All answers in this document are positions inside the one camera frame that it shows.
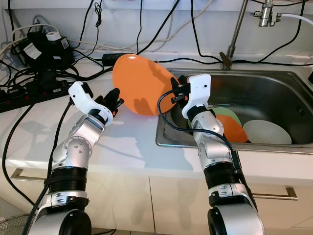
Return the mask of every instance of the black robot arm segment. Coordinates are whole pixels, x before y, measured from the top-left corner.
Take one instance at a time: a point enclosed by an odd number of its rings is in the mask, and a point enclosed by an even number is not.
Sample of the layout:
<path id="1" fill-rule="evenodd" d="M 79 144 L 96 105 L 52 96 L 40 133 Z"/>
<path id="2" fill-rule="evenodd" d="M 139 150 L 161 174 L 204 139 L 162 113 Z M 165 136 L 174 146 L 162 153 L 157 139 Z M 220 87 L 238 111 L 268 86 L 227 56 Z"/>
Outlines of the black robot arm segment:
<path id="1" fill-rule="evenodd" d="M 210 234 L 264 235 L 264 226 L 243 175 L 238 152 L 223 137 L 222 123 L 212 110 L 208 110 L 211 76 L 180 77 L 180 84 L 173 78 L 171 82 L 175 95 L 172 102 L 178 102 L 183 117 L 190 120 L 190 131 L 194 132 L 198 145 L 212 207 L 208 212 Z M 211 132 L 199 132 L 199 129 Z"/>
<path id="2" fill-rule="evenodd" d="M 91 234 L 91 222 L 84 212 L 89 203 L 86 193 L 89 158 L 124 101 L 119 99 L 119 89 L 92 100 L 86 93 L 86 85 L 75 82 L 68 91 L 84 115 L 53 152 L 52 173 L 45 180 L 49 192 L 42 200 L 29 235 L 42 235 L 46 231 L 56 235 Z"/>

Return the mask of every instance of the stainless steel sink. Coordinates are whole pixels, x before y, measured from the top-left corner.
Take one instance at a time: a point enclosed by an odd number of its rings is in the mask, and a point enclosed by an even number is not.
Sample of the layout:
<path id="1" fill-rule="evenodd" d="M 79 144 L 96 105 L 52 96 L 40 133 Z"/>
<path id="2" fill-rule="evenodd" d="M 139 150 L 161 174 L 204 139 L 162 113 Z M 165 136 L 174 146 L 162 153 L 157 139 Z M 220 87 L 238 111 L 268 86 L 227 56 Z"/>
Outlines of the stainless steel sink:
<path id="1" fill-rule="evenodd" d="M 313 154 L 313 92 L 293 72 L 248 70 L 168 69 L 174 76 L 207 73 L 212 76 L 209 104 L 232 104 L 242 125 L 250 120 L 271 121 L 284 128 L 292 144 L 232 143 L 238 150 Z M 165 114 L 178 127 L 188 128 L 176 105 Z M 192 133 L 176 131 L 159 118 L 156 143 L 197 147 Z"/>

